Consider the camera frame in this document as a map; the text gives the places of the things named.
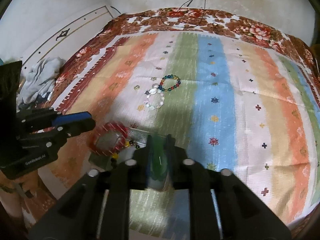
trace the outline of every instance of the multicolored bead bracelet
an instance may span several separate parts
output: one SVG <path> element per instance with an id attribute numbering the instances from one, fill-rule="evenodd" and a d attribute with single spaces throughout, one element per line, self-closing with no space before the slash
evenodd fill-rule
<path id="1" fill-rule="evenodd" d="M 165 82 L 166 79 L 176 79 L 177 80 L 177 83 L 170 87 L 170 88 L 163 88 L 163 84 Z M 167 91 L 171 91 L 171 90 L 174 90 L 175 88 L 179 87 L 181 84 L 181 80 L 179 77 L 175 76 L 175 75 L 168 75 L 168 76 L 164 76 L 159 84 L 159 87 L 158 89 L 161 90 L 162 92 L 167 92 Z"/>

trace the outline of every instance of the blue stripe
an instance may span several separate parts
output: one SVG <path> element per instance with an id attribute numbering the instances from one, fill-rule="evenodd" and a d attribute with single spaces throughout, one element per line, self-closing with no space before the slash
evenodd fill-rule
<path id="1" fill-rule="evenodd" d="M 311 111 L 314 111 L 315 116 L 317 118 L 318 124 L 320 124 L 320 110 L 318 107 L 318 104 L 313 96 L 313 93 L 311 91 L 310 86 L 308 85 L 306 79 L 304 78 L 303 74 L 301 73 L 301 70 L 299 69 L 299 67 L 288 60 L 288 62 L 292 65 L 292 67 L 294 68 L 294 70 L 297 72 L 298 74 L 298 78 L 300 80 L 301 85 L 304 87 L 305 92 L 307 93 L 308 98 L 310 99 L 312 105 L 313 105 L 313 109 L 310 109 Z"/>
<path id="2" fill-rule="evenodd" d="M 197 89 L 194 95 L 193 119 L 189 132 L 187 154 L 205 168 L 208 163 L 233 170 L 236 163 L 236 117 L 234 89 L 230 84 L 229 68 L 219 38 L 198 35 Z M 211 121 L 211 116 L 219 118 Z M 218 145 L 209 144 L 210 138 L 217 138 Z M 174 194 L 172 208 L 168 211 L 168 226 L 163 238 L 189 239 L 188 191 L 179 190 Z"/>

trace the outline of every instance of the gray cloth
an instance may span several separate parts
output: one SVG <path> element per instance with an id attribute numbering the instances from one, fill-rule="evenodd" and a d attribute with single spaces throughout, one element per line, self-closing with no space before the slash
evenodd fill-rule
<path id="1" fill-rule="evenodd" d="M 17 106 L 20 104 L 30 104 L 35 101 L 38 95 L 44 96 L 47 92 L 52 92 L 55 78 L 59 75 L 59 70 L 63 61 L 57 58 L 46 58 L 33 65 L 26 74 L 26 82 L 17 97 Z"/>

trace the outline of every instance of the floral blanket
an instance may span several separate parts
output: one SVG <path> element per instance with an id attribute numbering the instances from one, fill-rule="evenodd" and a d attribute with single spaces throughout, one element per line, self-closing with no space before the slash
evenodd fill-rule
<path id="1" fill-rule="evenodd" d="M 293 225 L 320 199 L 316 69 L 301 40 L 262 23 L 218 10 L 150 10 L 109 22 L 66 62 L 41 106 L 89 111 L 97 124 L 116 120 L 172 134 L 205 167 L 232 169 Z M 181 85 L 151 111 L 145 93 L 168 74 Z M 45 167 L 59 187 L 70 188 L 90 168 L 87 136 L 70 138 Z M 45 187 L 47 177 L 19 181 L 33 182 L 33 198 L 22 200 L 31 224 L 55 202 L 57 189 Z M 2 174 L 0 182 L 17 194 Z M 186 191 L 132 191 L 130 229 L 188 239 L 188 225 Z"/>

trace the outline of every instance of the colored bead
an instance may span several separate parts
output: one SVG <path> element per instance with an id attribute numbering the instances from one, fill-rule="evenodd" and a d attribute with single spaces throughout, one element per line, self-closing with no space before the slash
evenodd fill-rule
<path id="1" fill-rule="evenodd" d="M 119 157 L 119 155 L 117 154 L 117 153 L 113 153 L 112 155 L 111 155 L 111 158 L 112 159 L 118 159 L 118 157 Z"/>

